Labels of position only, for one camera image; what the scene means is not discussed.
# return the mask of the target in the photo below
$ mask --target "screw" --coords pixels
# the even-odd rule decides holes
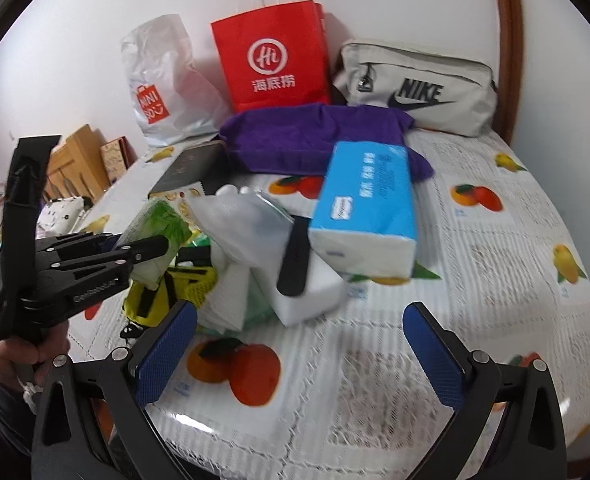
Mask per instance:
[[[123,361],[124,359],[126,359],[127,355],[128,349],[123,346],[120,346],[119,348],[116,348],[115,350],[110,352],[110,357],[112,357],[113,361]]]
[[[56,368],[59,368],[60,366],[63,366],[64,364],[66,364],[67,359],[68,358],[65,355],[60,354],[53,359],[53,366]]]
[[[490,361],[490,357],[483,350],[475,350],[473,352],[473,361],[480,364],[486,364]]]
[[[545,372],[547,366],[546,363],[541,359],[536,359],[533,361],[533,368],[535,368],[539,372]]]

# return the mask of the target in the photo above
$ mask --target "purple cloth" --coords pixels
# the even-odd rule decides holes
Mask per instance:
[[[219,136],[237,171],[325,175],[338,140],[406,146],[403,134],[412,124],[410,115],[395,108],[312,104],[242,112],[221,127]],[[406,149],[413,182],[433,176],[429,162]]]

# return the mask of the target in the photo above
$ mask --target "person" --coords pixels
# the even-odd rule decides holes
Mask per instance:
[[[53,359],[67,354],[68,321],[51,328],[38,345],[11,337],[0,341],[0,478],[30,480],[30,448],[35,416],[24,402],[14,364],[36,365],[35,380],[43,386]]]

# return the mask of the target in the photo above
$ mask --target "tissue pack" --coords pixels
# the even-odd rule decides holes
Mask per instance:
[[[338,142],[309,239],[338,272],[410,278],[417,235],[406,148]]]

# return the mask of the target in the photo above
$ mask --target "blue gripper pad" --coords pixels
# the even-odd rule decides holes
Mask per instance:
[[[135,401],[140,408],[159,399],[197,328],[197,309],[190,301],[157,338],[137,367]]]
[[[459,410],[464,404],[462,368],[413,303],[404,310],[402,328],[440,402]]]

